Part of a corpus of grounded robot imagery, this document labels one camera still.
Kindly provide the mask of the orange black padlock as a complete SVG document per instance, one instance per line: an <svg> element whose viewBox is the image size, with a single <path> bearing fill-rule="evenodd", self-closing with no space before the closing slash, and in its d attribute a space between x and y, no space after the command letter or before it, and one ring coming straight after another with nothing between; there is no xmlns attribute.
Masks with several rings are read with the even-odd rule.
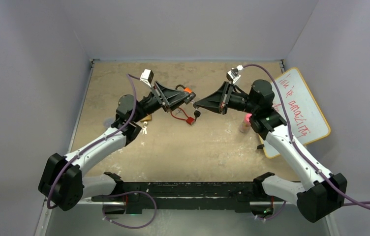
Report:
<svg viewBox="0 0 370 236"><path fill-rule="evenodd" d="M176 89L176 90L179 90L180 88L182 89L182 91L184 91L185 93L187 93L187 94L188 94L188 96L189 96L188 101L192 101L192 100L194 100L194 99L195 99L196 94L195 94L195 92L194 92L194 91L192 91L190 88L185 87L185 86L184 86L184 85L182 85L182 84L178 84L178 85L176 85L176 86L175 86L175 89Z"/></svg>

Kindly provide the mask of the silver keys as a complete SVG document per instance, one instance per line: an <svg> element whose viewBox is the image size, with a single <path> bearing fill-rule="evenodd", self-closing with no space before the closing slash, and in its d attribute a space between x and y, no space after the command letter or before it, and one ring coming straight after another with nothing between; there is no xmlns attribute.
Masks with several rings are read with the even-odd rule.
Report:
<svg viewBox="0 0 370 236"><path fill-rule="evenodd" d="M147 135L147 126L148 126L148 123L145 121L143 123L143 126L142 126L142 134L143 135Z"/></svg>

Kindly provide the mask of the brass padlock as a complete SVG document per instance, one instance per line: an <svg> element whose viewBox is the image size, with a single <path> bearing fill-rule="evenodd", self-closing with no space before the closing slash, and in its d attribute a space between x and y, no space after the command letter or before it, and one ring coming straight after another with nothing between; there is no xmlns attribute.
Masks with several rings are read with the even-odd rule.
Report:
<svg viewBox="0 0 370 236"><path fill-rule="evenodd" d="M148 122L152 120L152 115L147 115L144 118L142 118L140 121L141 122Z"/></svg>

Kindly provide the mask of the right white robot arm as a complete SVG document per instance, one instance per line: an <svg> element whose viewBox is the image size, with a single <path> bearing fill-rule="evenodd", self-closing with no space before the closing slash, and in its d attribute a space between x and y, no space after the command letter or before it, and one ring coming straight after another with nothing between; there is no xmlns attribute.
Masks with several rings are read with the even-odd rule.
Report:
<svg viewBox="0 0 370 236"><path fill-rule="evenodd" d="M277 150L299 177L299 182L292 182L273 173L263 174L254 179L254 197L264 200L274 196L294 204L311 223L341 208L347 179L320 164L289 130L289 124L273 108L272 85L256 80L249 94L235 92L233 87L224 82L216 92L194 102L194 108L222 115L227 109L251 114L249 123L254 132Z"/></svg>

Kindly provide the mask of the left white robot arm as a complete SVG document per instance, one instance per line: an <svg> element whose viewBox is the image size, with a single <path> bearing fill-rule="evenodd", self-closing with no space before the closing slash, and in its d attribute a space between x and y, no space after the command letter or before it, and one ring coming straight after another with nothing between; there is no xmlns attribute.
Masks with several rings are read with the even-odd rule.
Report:
<svg viewBox="0 0 370 236"><path fill-rule="evenodd" d="M85 174L108 155L129 145L141 131L138 122L158 109L171 112L182 104L188 104L196 97L190 89L171 89L159 82L151 87L150 93L140 101L136 93L120 97L116 118L104 133L87 145L65 155L52 154L45 165L38 190L46 198L49 209L59 207L67 211L82 198L105 195L111 201L123 196L123 188L109 176L108 182L99 190L87 191Z"/></svg>

